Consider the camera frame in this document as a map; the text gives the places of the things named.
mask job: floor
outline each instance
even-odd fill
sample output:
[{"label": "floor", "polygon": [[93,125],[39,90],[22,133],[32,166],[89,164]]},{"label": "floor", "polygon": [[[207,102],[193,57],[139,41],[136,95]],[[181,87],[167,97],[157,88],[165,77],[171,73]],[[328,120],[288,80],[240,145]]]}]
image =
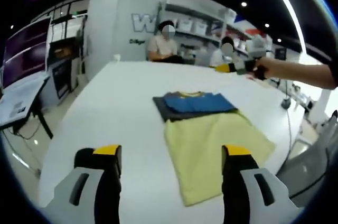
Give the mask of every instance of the floor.
[{"label": "floor", "polygon": [[[60,105],[45,112],[44,117],[52,132],[55,131],[63,116],[76,99],[76,96],[79,94],[78,91],[79,90],[75,90],[75,93],[69,94]],[[316,141],[318,137],[316,131],[305,120],[302,124],[302,131],[303,136],[307,137],[309,141],[313,143]],[[31,139],[25,140],[15,136],[11,134],[11,129],[6,129],[4,131],[5,135],[2,138],[6,154],[15,175],[21,182],[27,197],[33,203],[37,204],[38,177],[50,139],[42,126],[39,126],[39,120],[33,117],[31,117],[27,124],[20,130],[20,133],[25,138]],[[305,150],[305,145],[296,143],[289,158],[293,158]]]}]

